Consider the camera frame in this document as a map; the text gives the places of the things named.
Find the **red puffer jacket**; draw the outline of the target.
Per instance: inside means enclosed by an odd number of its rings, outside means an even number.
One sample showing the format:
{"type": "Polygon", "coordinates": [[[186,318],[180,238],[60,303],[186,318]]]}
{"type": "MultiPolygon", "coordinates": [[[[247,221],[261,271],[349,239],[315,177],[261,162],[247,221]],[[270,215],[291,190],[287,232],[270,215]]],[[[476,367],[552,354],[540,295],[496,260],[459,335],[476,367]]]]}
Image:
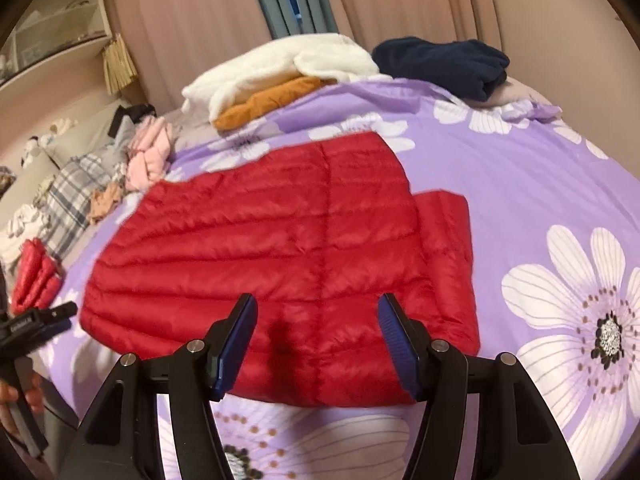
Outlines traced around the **red puffer jacket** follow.
{"type": "Polygon", "coordinates": [[[258,320],[233,391],[304,408],[404,404],[378,326],[390,292],[466,354],[480,348],[468,203],[413,193],[375,133],[278,148],[162,182],[96,259],[79,322],[107,347],[167,356],[243,294],[258,320]]]}

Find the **folded red puffer garment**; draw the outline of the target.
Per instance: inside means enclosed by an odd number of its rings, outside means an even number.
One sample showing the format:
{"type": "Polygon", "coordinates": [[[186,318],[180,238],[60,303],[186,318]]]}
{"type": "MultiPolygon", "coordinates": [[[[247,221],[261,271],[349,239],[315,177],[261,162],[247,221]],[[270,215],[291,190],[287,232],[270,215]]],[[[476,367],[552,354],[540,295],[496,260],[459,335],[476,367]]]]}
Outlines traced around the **folded red puffer garment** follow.
{"type": "Polygon", "coordinates": [[[39,238],[26,240],[17,268],[11,298],[11,312],[21,315],[29,309],[46,310],[63,285],[63,274],[39,238]]]}

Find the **plaid pillow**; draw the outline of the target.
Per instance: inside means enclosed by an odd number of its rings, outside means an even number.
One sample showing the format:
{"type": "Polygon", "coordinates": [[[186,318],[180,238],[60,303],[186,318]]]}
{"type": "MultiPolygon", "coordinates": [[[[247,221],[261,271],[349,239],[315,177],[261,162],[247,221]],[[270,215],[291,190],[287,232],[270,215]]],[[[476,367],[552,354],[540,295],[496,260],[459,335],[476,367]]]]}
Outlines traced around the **plaid pillow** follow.
{"type": "Polygon", "coordinates": [[[49,226],[40,240],[50,256],[62,261],[73,249],[89,226],[93,193],[120,177],[122,166],[111,156],[89,153],[73,157],[61,169],[43,203],[49,226]]]}

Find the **tan small garment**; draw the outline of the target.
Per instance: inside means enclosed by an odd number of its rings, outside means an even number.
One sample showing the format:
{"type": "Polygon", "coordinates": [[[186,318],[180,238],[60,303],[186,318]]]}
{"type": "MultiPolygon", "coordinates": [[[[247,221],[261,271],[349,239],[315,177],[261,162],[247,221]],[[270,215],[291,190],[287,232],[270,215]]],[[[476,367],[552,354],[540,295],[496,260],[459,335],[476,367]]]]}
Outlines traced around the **tan small garment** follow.
{"type": "Polygon", "coordinates": [[[103,190],[95,190],[91,196],[89,223],[102,221],[120,204],[123,197],[124,188],[118,182],[110,182],[103,190]]]}

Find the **white plush toy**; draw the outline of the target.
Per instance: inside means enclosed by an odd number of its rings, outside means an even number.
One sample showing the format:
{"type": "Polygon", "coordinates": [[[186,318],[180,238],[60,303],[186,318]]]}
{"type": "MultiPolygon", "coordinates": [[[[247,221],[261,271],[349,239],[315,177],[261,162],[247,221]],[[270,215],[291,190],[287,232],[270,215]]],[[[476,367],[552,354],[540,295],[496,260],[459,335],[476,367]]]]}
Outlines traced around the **white plush toy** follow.
{"type": "Polygon", "coordinates": [[[76,119],[58,118],[49,126],[48,130],[40,136],[31,136],[24,145],[21,157],[21,167],[26,168],[32,163],[41,150],[50,145],[58,136],[75,127],[76,119]]]}

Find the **pink crumpled garment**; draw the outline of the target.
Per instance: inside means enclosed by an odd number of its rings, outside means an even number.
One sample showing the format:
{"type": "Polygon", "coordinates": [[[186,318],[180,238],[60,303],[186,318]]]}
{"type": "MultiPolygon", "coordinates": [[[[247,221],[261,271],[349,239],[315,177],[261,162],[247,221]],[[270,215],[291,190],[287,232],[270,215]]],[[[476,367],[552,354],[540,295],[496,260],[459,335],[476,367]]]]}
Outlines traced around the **pink crumpled garment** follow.
{"type": "Polygon", "coordinates": [[[129,192],[146,191],[163,179],[172,144],[172,125],[165,117],[146,116],[143,119],[127,148],[125,186],[129,192]]]}

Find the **orange folded garment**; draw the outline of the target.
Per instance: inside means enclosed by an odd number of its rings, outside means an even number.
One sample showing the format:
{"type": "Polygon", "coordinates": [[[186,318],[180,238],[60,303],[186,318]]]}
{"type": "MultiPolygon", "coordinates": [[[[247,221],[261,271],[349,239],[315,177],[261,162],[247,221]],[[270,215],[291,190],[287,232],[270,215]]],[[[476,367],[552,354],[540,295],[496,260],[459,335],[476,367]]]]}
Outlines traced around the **orange folded garment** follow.
{"type": "Polygon", "coordinates": [[[255,119],[308,96],[327,84],[333,84],[333,80],[326,81],[318,77],[303,76],[260,90],[244,103],[233,105],[225,110],[213,121],[213,126],[219,132],[241,128],[255,119]]]}

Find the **navy blue folded garment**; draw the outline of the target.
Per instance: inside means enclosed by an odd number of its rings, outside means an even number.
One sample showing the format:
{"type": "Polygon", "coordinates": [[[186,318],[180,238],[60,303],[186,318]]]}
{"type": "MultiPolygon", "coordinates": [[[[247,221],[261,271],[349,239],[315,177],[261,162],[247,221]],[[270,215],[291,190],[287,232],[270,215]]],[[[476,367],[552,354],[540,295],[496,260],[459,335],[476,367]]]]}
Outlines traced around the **navy blue folded garment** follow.
{"type": "Polygon", "coordinates": [[[434,44],[418,37],[385,40],[372,51],[385,75],[437,84],[461,99],[486,102],[506,81],[502,51],[472,39],[434,44]]]}

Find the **white fleece garment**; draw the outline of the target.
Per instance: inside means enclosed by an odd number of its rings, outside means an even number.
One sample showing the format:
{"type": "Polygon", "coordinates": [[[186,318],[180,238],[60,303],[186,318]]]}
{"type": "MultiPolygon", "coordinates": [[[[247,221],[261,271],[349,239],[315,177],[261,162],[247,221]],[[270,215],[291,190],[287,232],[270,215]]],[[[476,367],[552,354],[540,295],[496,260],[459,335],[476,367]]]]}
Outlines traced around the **white fleece garment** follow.
{"type": "Polygon", "coordinates": [[[271,40],[206,70],[181,91],[184,114],[206,112],[213,122],[254,93],[297,77],[355,82],[385,76],[363,47],[340,34],[306,34],[271,40]]]}

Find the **white shelf unit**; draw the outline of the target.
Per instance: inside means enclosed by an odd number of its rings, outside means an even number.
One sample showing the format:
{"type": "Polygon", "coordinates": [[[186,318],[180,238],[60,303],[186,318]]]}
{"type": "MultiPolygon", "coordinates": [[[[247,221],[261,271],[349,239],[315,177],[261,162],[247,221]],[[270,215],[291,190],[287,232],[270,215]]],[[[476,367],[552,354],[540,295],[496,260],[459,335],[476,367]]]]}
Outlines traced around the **white shelf unit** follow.
{"type": "Polygon", "coordinates": [[[34,0],[1,48],[1,82],[64,51],[111,38],[104,0],[34,0]]]}

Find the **beige curtain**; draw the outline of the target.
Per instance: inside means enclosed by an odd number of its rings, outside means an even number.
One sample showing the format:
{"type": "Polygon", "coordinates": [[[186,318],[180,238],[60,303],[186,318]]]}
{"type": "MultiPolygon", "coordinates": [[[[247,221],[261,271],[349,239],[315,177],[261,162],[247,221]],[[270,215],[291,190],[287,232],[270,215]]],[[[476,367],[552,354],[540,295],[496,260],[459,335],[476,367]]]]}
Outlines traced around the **beige curtain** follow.
{"type": "MultiPolygon", "coordinates": [[[[134,58],[146,99],[163,113],[209,68],[271,37],[258,0],[105,0],[134,58]]],[[[501,48],[495,0],[329,0],[337,29],[373,49],[396,37],[478,39],[501,48]]]]}

